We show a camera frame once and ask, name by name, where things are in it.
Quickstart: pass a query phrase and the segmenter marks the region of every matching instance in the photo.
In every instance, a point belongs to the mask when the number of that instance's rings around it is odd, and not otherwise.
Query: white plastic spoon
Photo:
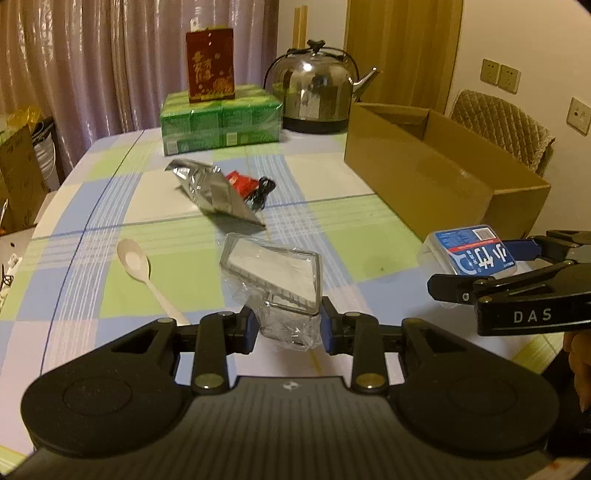
[[[166,315],[176,319],[178,325],[190,325],[191,323],[185,318],[177,308],[162,295],[162,293],[150,281],[150,263],[148,257],[142,248],[129,238],[122,238],[117,243],[117,256],[123,265],[128,275],[142,283],[145,283],[154,298],[158,301],[160,306],[166,312]]]

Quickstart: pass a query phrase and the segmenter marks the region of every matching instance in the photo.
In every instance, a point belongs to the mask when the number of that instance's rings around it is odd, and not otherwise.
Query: wall socket
[[[483,82],[496,85],[499,83],[499,71],[501,64],[492,60],[483,59],[482,68],[480,70],[480,79]]]
[[[589,133],[589,125],[591,125],[591,108],[585,105],[575,97],[570,101],[569,115],[566,122],[579,130],[583,135]]]
[[[507,92],[517,93],[519,88],[519,80],[521,80],[521,72],[508,65],[501,65],[499,72],[499,87]]]

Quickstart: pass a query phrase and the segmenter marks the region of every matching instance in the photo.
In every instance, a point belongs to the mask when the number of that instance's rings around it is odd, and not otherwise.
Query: curtain
[[[99,138],[158,126],[168,93],[187,89],[185,32],[234,29],[237,83],[275,58],[279,0],[0,0],[0,114],[53,116],[65,173]]]

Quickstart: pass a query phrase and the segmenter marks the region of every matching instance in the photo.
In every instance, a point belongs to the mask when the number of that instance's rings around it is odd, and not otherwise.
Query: wooden door
[[[349,0],[346,49],[361,75],[381,71],[363,101],[443,113],[462,8],[463,0]]]

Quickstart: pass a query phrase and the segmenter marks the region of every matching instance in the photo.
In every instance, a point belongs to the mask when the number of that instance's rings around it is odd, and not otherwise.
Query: plaid tablecloth
[[[341,311],[368,312],[399,325],[422,317],[533,368],[548,362],[559,336],[479,338],[470,307],[447,310],[427,294],[416,268],[421,242],[343,162],[345,135],[285,132],[277,144],[185,154],[277,182],[256,235],[322,254],[324,294]],[[191,322],[238,310],[217,266],[225,233],[247,224],[203,216],[164,171],[159,129],[96,142],[82,158],[35,230],[0,313],[0,471],[31,451],[20,418],[26,387],[42,372],[109,342],[163,314],[143,284],[116,258],[121,238],[148,254],[154,284]],[[389,354],[391,383],[402,381]],[[228,358],[230,375],[350,375],[351,360],[281,349],[259,336],[249,356]],[[191,359],[177,380],[189,381]]]

